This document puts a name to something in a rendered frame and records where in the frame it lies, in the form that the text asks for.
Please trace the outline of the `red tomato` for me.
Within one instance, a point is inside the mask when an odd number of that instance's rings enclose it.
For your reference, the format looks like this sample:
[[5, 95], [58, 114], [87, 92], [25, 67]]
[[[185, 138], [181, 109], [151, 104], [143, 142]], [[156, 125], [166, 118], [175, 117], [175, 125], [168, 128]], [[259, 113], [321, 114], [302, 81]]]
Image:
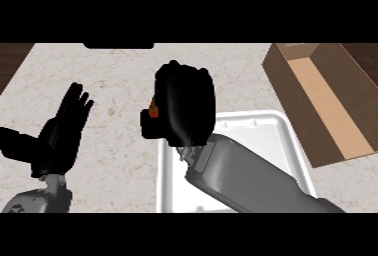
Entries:
[[157, 106], [154, 104], [154, 97], [151, 97], [147, 112], [150, 118], [157, 118]]

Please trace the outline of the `white plastic tray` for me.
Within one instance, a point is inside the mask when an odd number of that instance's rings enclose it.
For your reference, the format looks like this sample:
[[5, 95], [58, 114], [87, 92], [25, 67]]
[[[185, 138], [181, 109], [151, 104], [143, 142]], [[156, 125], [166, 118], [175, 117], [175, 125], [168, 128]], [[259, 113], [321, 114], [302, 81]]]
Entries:
[[[286, 116], [276, 110], [215, 114], [214, 132], [236, 140], [296, 180], [304, 193], [315, 191]], [[156, 212], [233, 213], [233, 210], [196, 189], [184, 179], [187, 164], [166, 140], [157, 140]]]

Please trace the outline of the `brown cardboard box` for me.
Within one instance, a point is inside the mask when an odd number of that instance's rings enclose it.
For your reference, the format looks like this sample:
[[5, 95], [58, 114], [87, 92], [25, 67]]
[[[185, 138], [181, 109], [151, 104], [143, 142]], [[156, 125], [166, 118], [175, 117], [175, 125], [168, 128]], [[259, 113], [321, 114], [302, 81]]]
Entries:
[[378, 43], [274, 43], [262, 68], [311, 166], [378, 153]]

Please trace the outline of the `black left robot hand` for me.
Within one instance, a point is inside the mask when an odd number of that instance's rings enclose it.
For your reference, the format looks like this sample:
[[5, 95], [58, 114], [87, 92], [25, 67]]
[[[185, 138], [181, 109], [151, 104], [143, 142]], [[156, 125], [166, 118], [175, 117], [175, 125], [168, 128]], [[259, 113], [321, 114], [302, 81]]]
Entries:
[[72, 83], [56, 116], [47, 120], [38, 137], [0, 127], [0, 153], [5, 158], [30, 164], [32, 178], [63, 175], [72, 168], [91, 106], [82, 85]]

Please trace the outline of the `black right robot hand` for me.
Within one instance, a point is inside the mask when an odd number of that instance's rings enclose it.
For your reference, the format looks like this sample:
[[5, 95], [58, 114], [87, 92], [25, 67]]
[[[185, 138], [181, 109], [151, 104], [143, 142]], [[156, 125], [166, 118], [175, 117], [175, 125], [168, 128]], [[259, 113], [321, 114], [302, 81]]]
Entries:
[[205, 68], [180, 65], [175, 60], [154, 73], [153, 103], [140, 112], [141, 137], [163, 138], [171, 147], [206, 144], [215, 124], [215, 93], [212, 78]]

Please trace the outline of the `black appliance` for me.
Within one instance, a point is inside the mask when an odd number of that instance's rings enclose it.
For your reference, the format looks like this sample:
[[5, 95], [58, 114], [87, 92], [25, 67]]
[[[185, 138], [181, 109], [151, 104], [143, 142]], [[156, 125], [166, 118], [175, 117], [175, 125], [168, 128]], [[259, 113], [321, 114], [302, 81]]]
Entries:
[[134, 50], [134, 49], [153, 49], [153, 43], [94, 43], [87, 42], [82, 45], [88, 49], [122, 49], [122, 50]]

